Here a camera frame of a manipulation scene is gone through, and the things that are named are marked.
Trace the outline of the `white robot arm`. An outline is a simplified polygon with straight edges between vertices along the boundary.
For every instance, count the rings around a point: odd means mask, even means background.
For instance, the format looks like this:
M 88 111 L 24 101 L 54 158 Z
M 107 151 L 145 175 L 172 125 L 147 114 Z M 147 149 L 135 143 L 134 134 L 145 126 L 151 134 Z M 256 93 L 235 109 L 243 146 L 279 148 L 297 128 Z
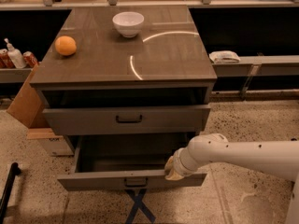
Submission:
M 285 224 L 299 224 L 299 141 L 229 142 L 220 133 L 197 135 L 169 158 L 165 179 L 181 180 L 211 162 L 230 163 L 292 181 Z

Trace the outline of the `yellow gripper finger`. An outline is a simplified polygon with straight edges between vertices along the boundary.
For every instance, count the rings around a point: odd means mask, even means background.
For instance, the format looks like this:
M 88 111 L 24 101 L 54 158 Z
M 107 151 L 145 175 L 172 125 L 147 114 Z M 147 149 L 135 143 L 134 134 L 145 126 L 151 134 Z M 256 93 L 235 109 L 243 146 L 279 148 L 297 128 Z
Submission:
M 178 174 L 174 169 L 171 169 L 165 179 L 168 181 L 179 181 L 183 179 L 183 176 Z
M 166 172 L 170 172 L 173 168 L 174 168 L 174 158 L 170 157 L 164 166 L 164 170 Z

